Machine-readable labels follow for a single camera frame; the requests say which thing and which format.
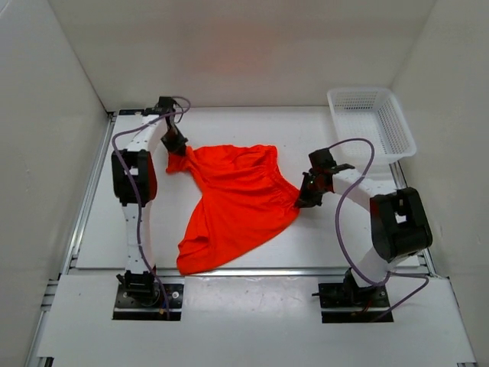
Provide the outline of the orange mesh shorts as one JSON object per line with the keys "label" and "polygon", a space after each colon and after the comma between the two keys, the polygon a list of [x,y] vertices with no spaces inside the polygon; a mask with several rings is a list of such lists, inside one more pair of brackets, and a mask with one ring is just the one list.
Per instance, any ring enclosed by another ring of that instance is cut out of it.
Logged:
{"label": "orange mesh shorts", "polygon": [[178,245],[183,275],[214,270],[281,234],[299,216],[298,189],[280,172],[273,145],[188,147],[168,157],[168,174],[186,172],[201,198]]}

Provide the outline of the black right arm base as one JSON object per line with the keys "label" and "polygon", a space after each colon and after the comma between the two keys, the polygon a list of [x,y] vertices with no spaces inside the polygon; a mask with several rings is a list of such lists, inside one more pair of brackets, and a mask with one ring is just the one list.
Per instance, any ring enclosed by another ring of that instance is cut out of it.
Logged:
{"label": "black right arm base", "polygon": [[340,283],[319,283],[311,296],[319,300],[322,323],[393,322],[386,287],[359,287],[351,270]]}

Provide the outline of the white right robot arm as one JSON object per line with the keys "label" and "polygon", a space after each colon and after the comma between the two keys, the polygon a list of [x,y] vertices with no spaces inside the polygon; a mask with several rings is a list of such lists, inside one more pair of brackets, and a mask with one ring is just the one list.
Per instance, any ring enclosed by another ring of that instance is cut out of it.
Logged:
{"label": "white right robot arm", "polygon": [[[359,306],[371,296],[370,287],[385,285],[399,263],[432,245],[432,231],[415,188],[389,191],[350,164],[304,172],[296,207],[321,206],[327,193],[340,196],[335,210],[335,232],[354,279],[344,285],[343,296],[351,305]],[[346,200],[370,215],[371,248],[357,263],[348,254],[342,238],[341,209]]]}

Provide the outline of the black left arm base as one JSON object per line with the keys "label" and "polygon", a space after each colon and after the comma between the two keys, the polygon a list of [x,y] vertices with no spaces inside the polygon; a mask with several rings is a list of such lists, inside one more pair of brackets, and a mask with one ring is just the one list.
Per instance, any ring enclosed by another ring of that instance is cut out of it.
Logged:
{"label": "black left arm base", "polygon": [[162,283],[144,271],[117,274],[118,289],[112,311],[113,320],[180,321],[184,283]]}

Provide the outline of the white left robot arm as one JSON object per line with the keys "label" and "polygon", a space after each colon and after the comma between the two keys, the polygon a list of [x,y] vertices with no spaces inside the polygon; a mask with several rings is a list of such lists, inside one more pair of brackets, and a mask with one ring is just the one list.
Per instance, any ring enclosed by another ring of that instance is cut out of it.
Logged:
{"label": "white left robot arm", "polygon": [[142,123],[113,135],[112,185],[125,218],[127,264],[131,275],[155,274],[150,234],[151,206],[157,196],[153,154],[163,145],[169,155],[184,156],[188,139],[175,123],[174,107],[148,109]]}

